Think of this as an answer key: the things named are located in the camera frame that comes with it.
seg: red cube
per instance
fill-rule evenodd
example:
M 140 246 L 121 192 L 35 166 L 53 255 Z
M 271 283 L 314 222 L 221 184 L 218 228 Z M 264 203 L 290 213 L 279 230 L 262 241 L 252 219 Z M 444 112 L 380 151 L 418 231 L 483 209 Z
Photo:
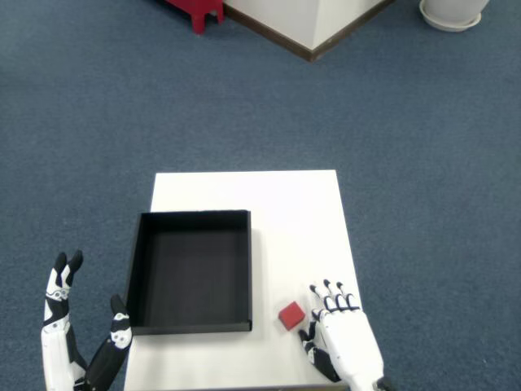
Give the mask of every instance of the red cube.
M 294 326 L 302 322 L 305 314 L 304 311 L 293 301 L 288 307 L 278 313 L 278 318 L 286 328 L 291 330 Z

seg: robotic hand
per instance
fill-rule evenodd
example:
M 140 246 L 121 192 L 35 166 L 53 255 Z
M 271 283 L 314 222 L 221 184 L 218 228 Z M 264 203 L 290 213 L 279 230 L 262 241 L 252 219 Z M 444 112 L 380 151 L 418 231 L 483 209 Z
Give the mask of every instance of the robotic hand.
M 382 354 L 356 297 L 346 293 L 342 283 L 334 287 L 325 279 L 324 285 L 309 288 L 326 308 L 312 310 L 309 331 L 299 330 L 309 361 L 329 380 L 346 381 L 352 391 L 393 391 L 383 376 Z M 327 350 L 315 345 L 317 335 Z
M 67 262 L 60 253 L 47 283 L 42 328 L 43 369 L 47 391 L 105 391 L 129 351 L 132 342 L 129 316 L 121 298 L 111 299 L 110 336 L 99 346 L 88 366 L 76 346 L 76 337 L 69 320 L 68 294 L 74 274 L 83 262 L 76 251 Z

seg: black box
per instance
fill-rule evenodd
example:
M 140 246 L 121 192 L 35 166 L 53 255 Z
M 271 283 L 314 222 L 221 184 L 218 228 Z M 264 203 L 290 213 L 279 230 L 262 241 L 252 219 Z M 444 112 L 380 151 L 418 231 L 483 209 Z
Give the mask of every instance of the black box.
M 142 213 L 126 305 L 134 335 L 252 329 L 250 212 Z

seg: robot finger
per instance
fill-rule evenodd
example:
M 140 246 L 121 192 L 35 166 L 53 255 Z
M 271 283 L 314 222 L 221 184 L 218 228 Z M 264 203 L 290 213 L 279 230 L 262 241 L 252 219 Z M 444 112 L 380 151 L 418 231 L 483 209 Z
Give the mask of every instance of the robot finger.
M 130 317 L 119 295 L 111 298 L 111 308 L 114 317 L 111 325 L 111 340 L 118 349 L 125 349 L 132 341 L 132 329 Z
M 70 288 L 72 286 L 74 273 L 76 273 L 78 269 L 80 269 L 82 263 L 83 253 L 80 250 L 77 250 L 72 256 L 72 259 L 63 268 L 63 271 L 61 273 L 62 283 L 65 288 Z
M 51 293 L 56 288 L 61 288 L 62 279 L 60 277 L 63 268 L 67 265 L 67 256 L 64 253 L 58 254 L 55 265 L 50 271 L 49 281 L 47 282 L 47 292 Z
M 324 285 L 326 285 L 327 289 L 329 289 L 330 296 L 335 300 L 336 306 L 339 308 L 341 312 L 345 310 L 349 310 L 348 303 L 346 302 L 343 293 L 338 288 L 338 285 L 334 285 L 329 282 L 329 280 L 324 280 Z
M 357 297 L 354 296 L 352 293 L 349 293 L 347 295 L 346 300 L 351 311 L 356 311 L 360 309 L 360 302 L 358 301 Z
M 308 355 L 308 360 L 329 380 L 337 382 L 340 381 L 338 374 L 331 363 L 329 354 L 318 348 L 312 341 L 302 341 L 304 351 Z
M 329 296 L 329 292 L 325 288 L 317 287 L 316 285 L 309 285 L 309 289 L 311 290 L 311 292 L 317 295 L 320 298 L 320 300 L 322 300 L 324 306 L 328 311 L 335 312 L 339 310 L 339 308 L 335 304 L 335 301 L 331 296 Z
M 352 293 L 346 292 L 345 287 L 342 283 L 336 283 L 336 286 L 340 289 L 340 291 L 342 291 L 342 294 L 344 295 L 345 300 L 348 304 L 348 308 L 351 311 L 359 310 L 360 302 L 358 301 L 358 299 Z
M 394 388 L 394 385 L 392 385 L 391 381 L 386 376 L 380 378 L 376 382 L 376 389 L 378 391 L 396 391 L 396 389 Z
M 330 313 L 331 312 L 329 312 L 329 310 L 326 310 L 325 308 L 322 308 L 321 310 L 318 310 L 318 309 L 311 310 L 311 315 L 312 315 L 313 319 L 316 320 L 317 322 L 321 322 L 324 319 L 324 317 Z
M 312 322 L 309 323 L 308 332 L 305 332 L 304 330 L 299 330 L 299 337 L 303 344 L 305 342 L 309 342 L 309 341 L 315 339 L 316 326 L 317 326 L 317 321 L 313 320 Z

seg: gray carpet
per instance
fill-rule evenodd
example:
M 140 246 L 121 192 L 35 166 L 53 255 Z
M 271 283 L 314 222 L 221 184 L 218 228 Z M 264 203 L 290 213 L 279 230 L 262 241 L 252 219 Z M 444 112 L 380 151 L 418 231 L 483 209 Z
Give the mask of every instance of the gray carpet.
M 154 173 L 269 169 L 338 170 L 400 391 L 519 389 L 520 17 L 491 2 L 452 35 L 403 0 L 308 64 L 231 20 L 196 37 L 153 0 L 2 2 L 0 389 L 44 387 L 58 251 L 85 254 L 71 301 L 89 360 Z

